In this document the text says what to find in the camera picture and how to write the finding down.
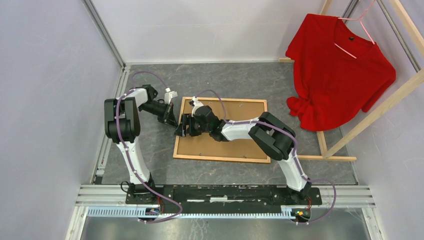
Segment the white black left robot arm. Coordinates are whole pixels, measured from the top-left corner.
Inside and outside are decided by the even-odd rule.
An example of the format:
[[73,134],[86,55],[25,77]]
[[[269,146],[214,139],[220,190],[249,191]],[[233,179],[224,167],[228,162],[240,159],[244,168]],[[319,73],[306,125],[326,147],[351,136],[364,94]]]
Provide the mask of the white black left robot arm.
[[153,86],[145,84],[104,101],[105,135],[121,151],[129,172],[127,194],[137,195],[145,204],[156,200],[157,190],[138,143],[141,134],[139,112],[145,111],[156,116],[159,123],[177,127],[172,103],[177,92],[166,87],[164,99],[156,100],[157,95]]

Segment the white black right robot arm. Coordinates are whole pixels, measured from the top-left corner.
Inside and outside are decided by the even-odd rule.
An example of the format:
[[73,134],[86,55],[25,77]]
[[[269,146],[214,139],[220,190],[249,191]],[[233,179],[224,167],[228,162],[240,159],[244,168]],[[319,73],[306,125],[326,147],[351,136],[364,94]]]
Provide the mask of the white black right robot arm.
[[254,141],[268,157],[278,162],[289,188],[289,199],[302,204],[309,198],[311,183],[298,159],[296,135],[273,114],[265,111],[249,120],[220,119],[205,105],[192,113],[184,113],[174,132],[183,138],[204,133],[217,142]]

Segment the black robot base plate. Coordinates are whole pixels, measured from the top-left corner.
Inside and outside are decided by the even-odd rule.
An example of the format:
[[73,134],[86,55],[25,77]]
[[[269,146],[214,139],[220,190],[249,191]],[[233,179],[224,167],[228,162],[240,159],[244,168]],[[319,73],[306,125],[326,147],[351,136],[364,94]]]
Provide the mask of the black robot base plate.
[[319,188],[311,187],[305,198],[285,185],[156,185],[160,194],[129,196],[126,204],[158,205],[163,214],[272,214],[282,206],[320,206]]

